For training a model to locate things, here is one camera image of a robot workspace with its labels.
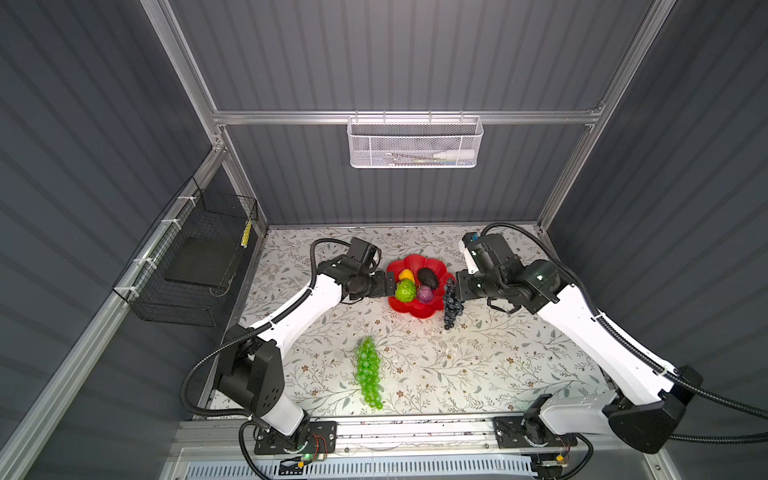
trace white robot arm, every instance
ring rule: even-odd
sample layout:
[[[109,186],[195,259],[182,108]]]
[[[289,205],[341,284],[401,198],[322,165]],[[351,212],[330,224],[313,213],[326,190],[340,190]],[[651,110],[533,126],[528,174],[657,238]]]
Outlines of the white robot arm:
[[[536,260],[523,266],[501,234],[464,235],[459,248],[467,270],[458,272],[455,297],[459,302],[486,298],[507,300],[539,315],[581,347],[617,385],[618,391],[589,397],[540,396],[526,412],[531,443],[545,444],[551,434],[571,432],[616,435],[641,452],[655,453],[680,423],[692,394],[665,378],[675,372],[691,385],[701,376],[690,367],[674,365],[653,354],[602,313],[590,309],[575,278],[562,265]],[[611,335],[660,365],[656,373]]]
[[[446,314],[451,309],[449,303],[481,298],[497,309],[491,300],[523,306],[570,337],[619,388],[591,397],[539,397],[525,414],[526,438],[533,445],[543,445],[554,435],[571,432],[608,434],[642,452],[657,452],[680,422],[691,395],[656,374],[595,321],[582,292],[563,269],[547,260],[523,266],[500,234],[479,237],[468,233],[460,247],[468,268],[457,273],[456,284],[448,289],[455,302],[446,303]],[[303,444],[309,416],[283,392],[282,358],[315,320],[344,298],[394,294],[394,276],[375,270],[376,251],[370,243],[353,238],[345,255],[319,265],[314,286],[308,283],[278,310],[247,329],[235,326],[228,333],[232,339],[249,329],[260,331],[246,344],[222,352],[216,388],[261,419],[264,426],[274,427],[288,447]],[[603,318],[653,361],[700,384],[701,377],[692,369],[675,369]]]

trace wire mesh basket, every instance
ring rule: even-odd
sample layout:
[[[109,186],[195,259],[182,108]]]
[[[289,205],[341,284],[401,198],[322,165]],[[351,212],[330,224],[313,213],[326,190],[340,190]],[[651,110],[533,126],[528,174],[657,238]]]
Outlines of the wire mesh basket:
[[[483,134],[480,117],[460,114],[355,116],[346,131],[355,168],[472,168]]]
[[[251,229],[256,226],[256,201],[198,190],[188,198],[175,219],[164,221],[167,225],[157,245],[144,258],[132,260],[141,263],[133,283],[115,285],[114,291],[142,320],[194,326],[226,323],[229,312],[224,308],[225,301],[228,293],[237,290],[232,288],[233,281]],[[185,246],[189,240],[217,246],[218,258],[223,262],[217,266],[220,278],[214,283],[168,279],[174,262],[180,254],[184,255],[182,252],[188,251]]]

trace mounting plate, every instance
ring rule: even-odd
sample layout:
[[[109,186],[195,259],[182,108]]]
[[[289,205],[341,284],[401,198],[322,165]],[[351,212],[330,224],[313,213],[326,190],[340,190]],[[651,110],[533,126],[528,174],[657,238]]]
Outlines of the mounting plate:
[[[562,447],[563,444],[567,447],[573,447],[578,444],[576,435],[567,433],[560,435],[562,442],[554,437],[549,443],[545,445],[534,445],[528,441],[525,437],[525,425],[523,422],[525,419],[520,416],[506,416],[506,417],[494,417],[493,429],[496,435],[496,442],[500,449],[528,449],[530,447]]]
[[[325,444],[320,440],[320,453],[333,453],[336,451],[336,426],[336,422],[310,422],[310,433],[307,436],[307,442],[298,452],[286,452],[283,449],[283,443],[277,438],[275,429],[269,432],[259,430],[259,436],[256,440],[256,446],[253,448],[253,453],[254,455],[283,455],[286,453],[301,455],[303,453],[314,453],[316,446],[315,438],[312,435],[324,438],[328,444],[328,449],[326,450]]]

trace red plate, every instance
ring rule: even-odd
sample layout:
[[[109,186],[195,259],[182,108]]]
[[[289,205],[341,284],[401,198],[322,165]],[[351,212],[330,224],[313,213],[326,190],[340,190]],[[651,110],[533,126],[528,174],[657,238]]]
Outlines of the red plate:
[[[413,276],[419,274],[419,269],[429,268],[431,271],[435,272],[435,275],[440,282],[440,287],[433,292],[435,297],[429,303],[421,303],[416,299],[412,302],[403,303],[394,296],[391,296],[389,298],[389,306],[392,307],[392,310],[400,313],[410,313],[414,317],[420,319],[429,318],[430,316],[435,315],[436,311],[443,310],[445,305],[442,302],[442,296],[445,295],[445,282],[447,282],[449,278],[455,280],[454,276],[448,273],[445,264],[435,258],[425,258],[421,255],[408,255],[404,260],[395,260],[390,263],[389,266],[386,267],[386,271],[394,272],[395,278],[397,279],[400,277],[400,273],[406,268],[413,272]],[[421,285],[419,278],[416,278],[416,287],[418,288],[419,285]]]

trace wire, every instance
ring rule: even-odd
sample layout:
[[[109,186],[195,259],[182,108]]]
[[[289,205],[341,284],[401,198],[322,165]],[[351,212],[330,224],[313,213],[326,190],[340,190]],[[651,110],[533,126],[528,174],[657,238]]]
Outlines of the wire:
[[[312,295],[312,291],[317,283],[317,258],[315,258],[315,249],[318,245],[321,243],[338,243],[339,245],[345,245],[349,247],[349,243],[343,241],[343,240],[337,240],[335,238],[320,238],[318,240],[315,240],[312,242],[312,245],[310,246],[310,284],[309,288],[307,288],[304,293],[296,299],[295,302],[293,302],[290,306],[288,306],[285,310],[278,313],[275,318],[273,318],[270,322],[264,323],[262,326],[259,326],[256,329],[253,329],[249,331],[248,333],[244,333],[241,336],[238,336],[235,339],[232,339],[231,341],[223,344],[219,348],[215,349],[213,352],[206,355],[201,361],[197,362],[189,372],[187,372],[184,379],[181,381],[181,387],[179,388],[179,396],[181,400],[181,405],[184,406],[185,409],[192,412],[194,415],[199,416],[206,416],[206,417],[221,417],[226,415],[243,415],[246,417],[250,417],[251,413],[246,409],[220,409],[220,410],[212,410],[212,409],[205,409],[199,406],[194,405],[190,399],[189,399],[189,387],[190,383],[192,382],[192,378],[194,377],[195,373],[197,373],[200,368],[207,362],[208,360],[214,358],[216,355],[221,353],[223,350],[228,349],[229,347],[233,345],[237,345],[241,342],[246,342],[247,340],[250,340],[252,338],[255,338],[256,336],[260,335],[261,333],[266,332],[268,329],[272,328],[274,325],[276,325],[280,320],[284,319],[288,315],[290,315],[295,309],[299,308],[299,305],[301,305],[304,300],[310,297]]]
[[[574,467],[573,470],[561,476],[558,480],[568,480],[569,478],[575,477],[576,474],[579,473],[587,465],[587,462],[589,462],[590,458],[592,458],[592,454],[594,453],[594,447],[592,446],[592,442],[587,440],[587,437],[583,436],[581,433],[575,433],[574,435],[576,435],[577,438],[579,438],[582,442],[585,443],[585,445],[587,446],[587,454],[584,455],[584,457],[581,459],[578,465]]]
[[[317,439],[317,435],[312,435],[312,436],[315,437],[315,455],[313,455],[312,457],[312,462],[314,462],[315,458],[317,458],[317,452],[320,451],[320,442]]]
[[[240,451],[243,453],[245,462],[248,464],[250,469],[253,470],[253,473],[256,474],[257,477],[261,478],[261,480],[272,480],[271,478],[264,475],[258,468],[256,468],[256,464],[253,463],[253,459],[250,457],[250,453],[248,453],[248,448],[246,448],[245,446],[245,438],[243,437],[243,432],[250,425],[253,425],[254,427],[258,427],[256,422],[248,420],[246,422],[243,422],[243,424],[240,426],[240,429],[237,430],[237,442],[240,444]]]
[[[565,454],[565,461],[567,462],[568,460],[571,459],[571,455],[570,455],[571,454],[571,446],[570,445],[565,445],[565,441],[563,440],[563,438],[560,435],[558,435],[558,440],[560,440],[560,443],[563,444],[563,449],[564,449],[563,453]]]
[[[560,260],[558,260],[557,257],[555,257],[554,254],[551,251],[549,251],[549,249],[538,238],[536,238],[534,235],[532,235],[528,231],[520,228],[518,225],[514,225],[512,223],[505,223],[505,222],[490,223],[487,227],[483,229],[481,235],[486,235],[491,228],[495,228],[495,227],[507,227],[513,230],[517,230],[518,232],[524,234],[526,237],[531,239],[534,243],[536,243],[536,245],[538,245],[538,247],[541,248],[549,256],[550,261],[557,268],[560,268],[561,270],[566,272],[571,278],[573,278],[574,282],[576,283],[576,287],[579,289],[579,291],[581,291],[581,295],[584,297],[584,302],[587,304],[587,308],[589,309],[594,319],[600,324],[600,326],[602,326],[603,329],[605,329],[625,349],[629,350],[630,353],[632,353],[640,361],[648,365],[653,371],[655,371],[658,374],[663,373],[663,377],[665,379],[668,379],[675,385],[681,386],[684,389],[688,390],[689,392],[692,392],[707,400],[710,400],[711,402],[719,403],[722,406],[726,406],[730,409],[738,410],[740,412],[748,413],[750,415],[760,417],[761,419],[768,419],[768,411],[766,410],[759,409],[757,407],[753,407],[745,403],[737,402],[735,400],[731,400],[723,396],[719,396],[716,393],[712,393],[704,389],[700,389],[695,385],[691,385],[687,380],[683,379],[682,377],[679,377],[675,373],[666,371],[666,369],[663,366],[653,361],[649,356],[641,352],[636,346],[632,345],[632,343],[630,343],[627,339],[625,339],[622,335],[620,335],[616,331],[616,329],[607,321],[607,319],[603,317],[603,313],[595,305],[591,295],[587,291],[587,287],[584,285],[584,282],[581,281],[581,279],[578,277],[578,275],[576,275],[576,273],[573,272],[573,270],[571,270],[570,268],[565,266]],[[671,435],[670,439],[679,440],[682,442],[711,443],[711,444],[720,443],[723,445],[734,445],[738,443],[768,442],[768,432],[755,433],[751,435],[736,435],[736,436],[730,436],[730,437],[729,436],[696,436],[696,435],[679,434],[679,435]]]
[[[315,437],[315,442],[317,441],[317,439],[323,440],[323,444],[325,445],[325,450],[326,450],[325,454],[328,455],[328,442],[326,442],[326,438],[318,435],[312,435],[312,436]]]

